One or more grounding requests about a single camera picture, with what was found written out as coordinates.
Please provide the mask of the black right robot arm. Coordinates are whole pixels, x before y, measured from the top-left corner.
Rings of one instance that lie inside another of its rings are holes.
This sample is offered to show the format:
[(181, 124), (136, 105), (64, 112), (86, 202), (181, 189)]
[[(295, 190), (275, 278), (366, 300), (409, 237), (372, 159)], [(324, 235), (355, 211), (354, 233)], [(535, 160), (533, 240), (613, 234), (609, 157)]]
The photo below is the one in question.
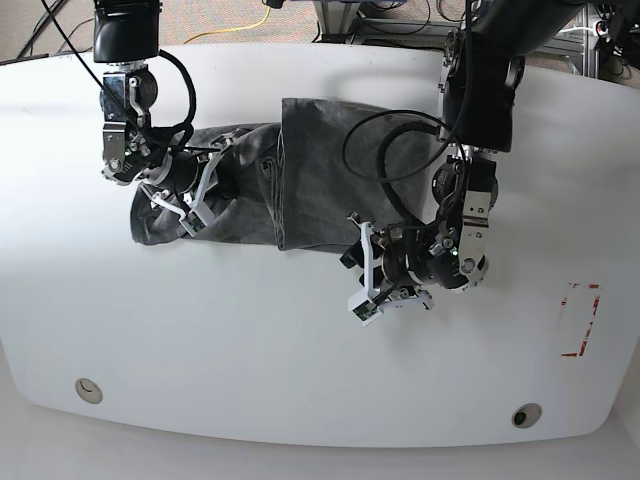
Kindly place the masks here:
[[(152, 207), (176, 215), (186, 233), (196, 236), (216, 219), (207, 196), (228, 198), (235, 193), (219, 163), (236, 136), (220, 135), (208, 146), (191, 144), (195, 86), (184, 64), (159, 46), (161, 10), (158, 1), (94, 4), (93, 59), (107, 67), (100, 96), (102, 174), (121, 186), (140, 183)], [(187, 89), (186, 117), (169, 127), (152, 124), (150, 109), (158, 97), (158, 84), (147, 62), (155, 57), (174, 65)]]

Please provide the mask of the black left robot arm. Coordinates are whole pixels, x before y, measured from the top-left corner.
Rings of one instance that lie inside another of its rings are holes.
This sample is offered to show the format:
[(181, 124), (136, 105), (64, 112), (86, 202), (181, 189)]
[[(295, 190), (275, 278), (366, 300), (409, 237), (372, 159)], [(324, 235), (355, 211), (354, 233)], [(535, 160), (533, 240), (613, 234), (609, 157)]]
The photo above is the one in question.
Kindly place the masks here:
[[(363, 324), (409, 304), (431, 309), (431, 284), (464, 291), (484, 279), (489, 215), (498, 196), (494, 155), (512, 146), (513, 108), (526, 56), (581, 8), (579, 1), (466, 3), (462, 25), (446, 40), (439, 115), (406, 111), (405, 122), (377, 148), (372, 181), (399, 221), (381, 229), (359, 221), (359, 240), (342, 256), (344, 266), (362, 271), (360, 290), (348, 307)], [(429, 222), (403, 203), (386, 169), (389, 148), (408, 133), (426, 133), (440, 142), (428, 158), (435, 168), (431, 192), (437, 205)]]

